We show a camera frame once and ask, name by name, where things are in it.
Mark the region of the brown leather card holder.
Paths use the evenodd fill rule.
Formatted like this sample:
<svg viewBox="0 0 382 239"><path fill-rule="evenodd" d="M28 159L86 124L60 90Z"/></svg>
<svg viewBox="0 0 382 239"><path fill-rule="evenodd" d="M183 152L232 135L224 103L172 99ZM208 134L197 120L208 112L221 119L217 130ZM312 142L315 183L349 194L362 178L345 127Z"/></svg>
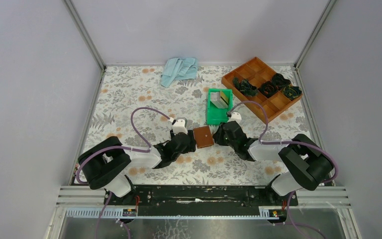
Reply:
<svg viewBox="0 0 382 239"><path fill-rule="evenodd" d="M198 149L206 148L214 145L214 140L209 126L201 126L193 129L196 147Z"/></svg>

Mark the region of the silver credit card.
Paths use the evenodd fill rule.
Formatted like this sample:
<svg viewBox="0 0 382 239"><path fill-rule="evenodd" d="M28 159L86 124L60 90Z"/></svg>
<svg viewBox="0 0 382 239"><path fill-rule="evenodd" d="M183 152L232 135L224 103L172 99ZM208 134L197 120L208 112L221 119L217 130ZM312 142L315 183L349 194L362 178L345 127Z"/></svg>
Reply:
<svg viewBox="0 0 382 239"><path fill-rule="evenodd" d="M214 104L218 109L228 108L228 103L226 103L222 97L221 92L211 92L210 93L210 102Z"/></svg>

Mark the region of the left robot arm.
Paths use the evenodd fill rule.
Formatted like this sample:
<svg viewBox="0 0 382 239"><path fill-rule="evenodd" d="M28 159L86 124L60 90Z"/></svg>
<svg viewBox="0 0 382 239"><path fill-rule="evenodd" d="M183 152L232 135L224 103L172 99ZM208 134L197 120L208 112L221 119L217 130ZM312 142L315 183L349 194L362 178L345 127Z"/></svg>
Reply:
<svg viewBox="0 0 382 239"><path fill-rule="evenodd" d="M76 180L92 190L105 189L124 205L134 200L133 184L123 173L128 167L160 169L171 165L180 155L196 150L192 130L174 134L165 142L145 147L123 145L111 136L78 158Z"/></svg>

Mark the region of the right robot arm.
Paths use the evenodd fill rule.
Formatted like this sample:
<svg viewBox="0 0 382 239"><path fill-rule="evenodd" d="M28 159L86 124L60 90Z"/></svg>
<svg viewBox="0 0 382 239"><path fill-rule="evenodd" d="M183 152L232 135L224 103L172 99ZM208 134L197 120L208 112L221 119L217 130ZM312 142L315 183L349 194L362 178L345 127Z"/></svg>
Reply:
<svg viewBox="0 0 382 239"><path fill-rule="evenodd" d="M263 141L248 137L239 123L222 123L213 135L214 142L231 147L246 161L281 161L286 173L275 177L265 192L268 203L278 205L285 195L299 189L314 191L328 180L331 171L337 172L332 157L304 134L288 141Z"/></svg>

